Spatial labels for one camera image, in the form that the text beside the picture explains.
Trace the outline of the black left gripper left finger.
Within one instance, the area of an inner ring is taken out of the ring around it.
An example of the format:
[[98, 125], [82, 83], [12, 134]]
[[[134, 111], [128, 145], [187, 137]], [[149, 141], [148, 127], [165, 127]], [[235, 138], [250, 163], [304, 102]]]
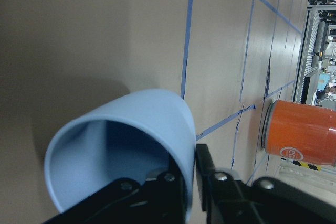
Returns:
[[185, 181], [175, 160], [140, 185], [118, 178], [47, 223], [186, 223]]

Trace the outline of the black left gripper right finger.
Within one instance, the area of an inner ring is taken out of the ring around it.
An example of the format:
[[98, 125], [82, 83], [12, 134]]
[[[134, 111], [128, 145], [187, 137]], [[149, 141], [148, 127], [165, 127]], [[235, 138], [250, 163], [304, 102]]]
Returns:
[[208, 146], [197, 144], [195, 167], [207, 223], [335, 223], [335, 206], [272, 177], [245, 184], [216, 168]]

